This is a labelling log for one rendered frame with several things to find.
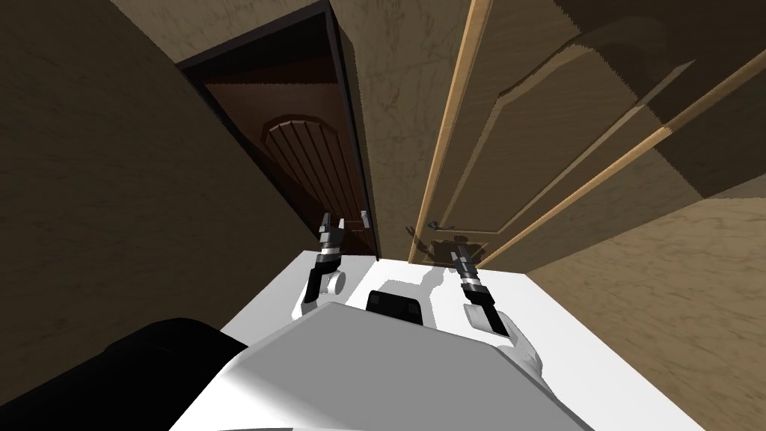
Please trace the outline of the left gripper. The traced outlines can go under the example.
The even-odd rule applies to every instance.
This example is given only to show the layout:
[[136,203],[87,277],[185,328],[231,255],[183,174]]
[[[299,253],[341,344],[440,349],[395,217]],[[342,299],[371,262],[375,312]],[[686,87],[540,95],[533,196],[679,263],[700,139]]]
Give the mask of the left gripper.
[[345,233],[345,219],[338,221],[337,228],[331,228],[331,214],[325,213],[319,230],[320,254],[339,254]]

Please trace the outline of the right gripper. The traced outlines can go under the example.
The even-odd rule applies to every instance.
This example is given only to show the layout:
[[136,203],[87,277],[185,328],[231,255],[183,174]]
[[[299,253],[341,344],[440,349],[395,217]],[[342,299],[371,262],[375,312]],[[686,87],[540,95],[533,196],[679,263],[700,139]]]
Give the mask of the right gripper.
[[450,252],[450,256],[460,278],[477,278],[477,269],[466,247],[462,244],[457,245],[455,251]]

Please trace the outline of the dark brown door leaf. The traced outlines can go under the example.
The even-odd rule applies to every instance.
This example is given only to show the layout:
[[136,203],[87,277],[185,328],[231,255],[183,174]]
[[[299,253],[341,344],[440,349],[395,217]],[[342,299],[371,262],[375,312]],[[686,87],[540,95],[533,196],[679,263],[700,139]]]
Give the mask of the dark brown door leaf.
[[331,213],[345,221],[344,254],[375,253],[362,222],[362,181],[331,57],[216,76],[203,86],[256,147],[310,228]]

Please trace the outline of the light brown door leaf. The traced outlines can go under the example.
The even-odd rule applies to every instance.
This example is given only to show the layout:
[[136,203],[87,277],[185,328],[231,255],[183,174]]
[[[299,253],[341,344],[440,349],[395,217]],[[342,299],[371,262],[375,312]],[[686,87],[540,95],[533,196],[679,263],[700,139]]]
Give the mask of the light brown door leaf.
[[661,0],[472,0],[410,260],[497,257],[656,127],[675,73]]

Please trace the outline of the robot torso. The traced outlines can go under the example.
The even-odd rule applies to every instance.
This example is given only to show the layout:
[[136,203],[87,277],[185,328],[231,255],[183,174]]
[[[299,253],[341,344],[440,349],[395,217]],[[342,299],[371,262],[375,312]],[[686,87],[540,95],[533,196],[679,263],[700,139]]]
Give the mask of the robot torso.
[[248,347],[170,431],[594,431],[502,316],[499,346],[298,295],[263,292],[224,332]]

